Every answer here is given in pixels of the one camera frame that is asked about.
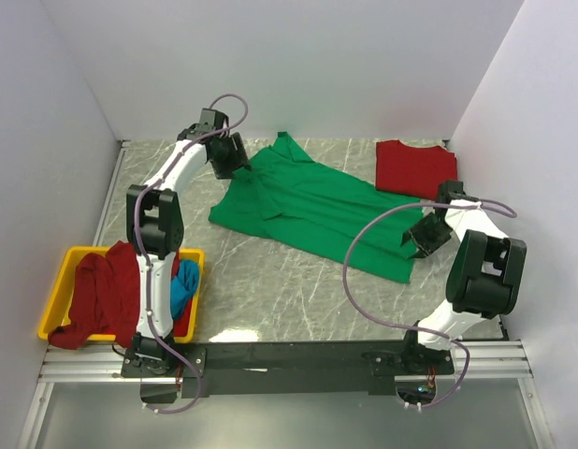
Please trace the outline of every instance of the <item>green shirt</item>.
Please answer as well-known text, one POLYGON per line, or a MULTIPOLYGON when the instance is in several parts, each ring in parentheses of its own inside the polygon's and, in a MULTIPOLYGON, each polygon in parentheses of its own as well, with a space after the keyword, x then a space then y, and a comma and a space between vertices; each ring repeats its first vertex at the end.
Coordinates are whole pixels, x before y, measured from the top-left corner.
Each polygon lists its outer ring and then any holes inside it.
MULTIPOLYGON (((318 164, 287 134, 235 172, 209 220, 244 234, 275 239, 308 253, 343 262, 355 235, 372 219, 414 199, 378 192, 371 184, 318 164)), ((422 218, 404 210, 378 223, 360 240, 350 266, 408 282, 415 246, 401 235, 422 218)))

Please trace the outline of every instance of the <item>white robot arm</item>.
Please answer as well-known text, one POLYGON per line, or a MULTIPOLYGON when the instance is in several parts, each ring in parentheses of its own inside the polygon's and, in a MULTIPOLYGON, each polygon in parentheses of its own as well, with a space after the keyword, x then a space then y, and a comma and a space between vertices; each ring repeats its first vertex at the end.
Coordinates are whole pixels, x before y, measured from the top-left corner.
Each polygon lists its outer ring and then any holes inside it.
MULTIPOLYGON (((445 288, 446 299, 416 325, 458 339, 472 326, 512 311, 526 259, 526 244, 510 239, 480 209, 477 198, 466 196, 463 184, 441 185, 437 202, 454 206, 478 206, 474 210, 435 210, 404 234, 418 247, 415 257, 434 253, 455 235, 460 246, 445 288)), ((427 332, 409 332, 406 352, 432 359, 448 351, 451 343, 427 332)))
POLYGON ((241 167, 250 169, 241 136, 239 133, 229 135, 226 123, 228 117, 222 112, 202 109, 200 122, 179 134, 175 150, 158 172, 144 185, 132 185, 127 190, 127 239, 136 250, 140 279, 139 319, 131 350, 148 364, 153 361, 155 368, 163 361, 166 365, 170 358, 166 350, 157 344, 154 334, 172 342, 170 278, 184 231, 177 192, 182 191, 207 162, 212 164, 218 179, 231 179, 233 172, 241 167), (197 143, 187 148, 192 141, 197 143), (154 185, 157 185, 157 189, 144 192, 147 186, 154 185), (135 216, 137 207, 138 223, 135 216), (148 213, 154 208, 157 213, 148 213), (148 260, 137 244, 137 228, 148 260), (153 329, 148 316, 152 319, 153 329))
MULTIPOLYGON (((159 190, 169 190, 171 192, 182 192, 195 173, 208 162, 206 146, 195 144, 185 154, 182 149, 190 142, 189 139, 178 140, 175 143, 175 150, 162 165, 160 170, 151 177, 146 184, 152 185, 156 181, 164 179, 159 190), (165 176, 165 170, 170 163, 179 157, 179 162, 165 176)), ((152 302, 152 317, 154 327, 160 337, 165 337, 173 330, 173 318, 170 312, 170 273, 172 272, 175 252, 168 253, 164 259, 159 254, 148 254, 152 263, 152 270, 149 274, 148 262, 146 258, 138 254, 137 264, 139 265, 139 321, 137 323, 137 333, 143 336, 151 336, 152 332, 148 326, 146 283, 151 283, 154 301, 152 302)))
MULTIPOLYGON (((456 199, 450 204, 456 206, 473 206, 475 203, 466 199, 456 199)), ((495 239, 506 239, 507 235, 502 232, 495 224, 488 218, 484 210, 457 210, 449 209, 445 214, 445 223, 454 230, 454 234, 461 242, 469 230, 482 232, 489 237, 495 239)), ((483 272, 496 274, 495 270, 491 268, 489 263, 483 263, 483 272)), ((464 332, 472 326, 485 321, 481 313, 470 313, 467 311, 456 312, 454 306, 447 299, 433 311, 427 318, 421 320, 418 325, 428 329, 438 330, 454 338, 459 338, 464 332)), ((428 349, 437 351, 449 350, 451 343, 437 335, 420 332, 418 334, 418 343, 422 344, 428 349)))

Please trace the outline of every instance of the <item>red cloth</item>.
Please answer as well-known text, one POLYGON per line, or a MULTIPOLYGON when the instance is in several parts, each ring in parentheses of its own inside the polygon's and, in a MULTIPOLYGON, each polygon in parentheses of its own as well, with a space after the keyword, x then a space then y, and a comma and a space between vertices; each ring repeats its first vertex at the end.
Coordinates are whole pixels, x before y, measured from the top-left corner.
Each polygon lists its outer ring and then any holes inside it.
MULTIPOLYGON (((178 253, 173 278, 177 271, 178 253)), ((131 243, 118 241, 106 257, 89 253, 81 259, 68 317, 71 324, 54 329, 50 344, 78 349, 91 334, 114 333, 123 348, 131 346, 139 319, 139 267, 131 243)))
POLYGON ((439 184, 457 181, 457 160, 443 147, 414 148, 398 140, 376 144, 376 189, 435 199, 439 184))

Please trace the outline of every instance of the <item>blue cloth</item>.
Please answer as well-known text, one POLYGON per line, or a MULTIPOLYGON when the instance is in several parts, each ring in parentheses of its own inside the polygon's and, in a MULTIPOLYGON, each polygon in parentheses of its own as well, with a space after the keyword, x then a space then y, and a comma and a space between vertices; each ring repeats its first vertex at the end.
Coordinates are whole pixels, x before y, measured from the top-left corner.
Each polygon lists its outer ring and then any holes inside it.
POLYGON ((193 260, 181 260, 179 272, 170 284, 170 313, 173 320, 183 315, 189 300, 195 295, 199 285, 199 266, 193 260))

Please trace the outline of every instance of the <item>yellow basket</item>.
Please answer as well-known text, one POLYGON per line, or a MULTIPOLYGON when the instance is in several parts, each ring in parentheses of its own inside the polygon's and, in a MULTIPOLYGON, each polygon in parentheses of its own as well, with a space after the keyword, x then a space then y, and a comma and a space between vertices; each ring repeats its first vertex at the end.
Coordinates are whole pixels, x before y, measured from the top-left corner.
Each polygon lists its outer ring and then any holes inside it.
MULTIPOLYGON (((52 289, 50 300, 44 311, 41 324, 37 330, 37 335, 42 340, 47 340, 48 335, 58 326, 66 326, 70 324, 68 319, 68 310, 71 307, 71 300, 73 298, 73 289, 75 287, 75 268, 81 259, 87 253, 96 253, 106 255, 110 248, 107 246, 74 246, 66 252, 65 260, 61 266, 61 270, 56 278, 56 284, 52 289)), ((175 332, 176 343, 188 343, 194 336, 195 316, 197 315, 197 303, 199 300, 199 288, 204 277, 204 265, 206 262, 206 255, 201 250, 179 250, 179 259, 189 259, 196 262, 199 266, 199 283, 192 299, 192 307, 189 315, 189 325, 187 326, 187 333, 179 335, 175 332)), ((114 341, 114 334, 93 334, 88 340, 91 341, 114 341)))

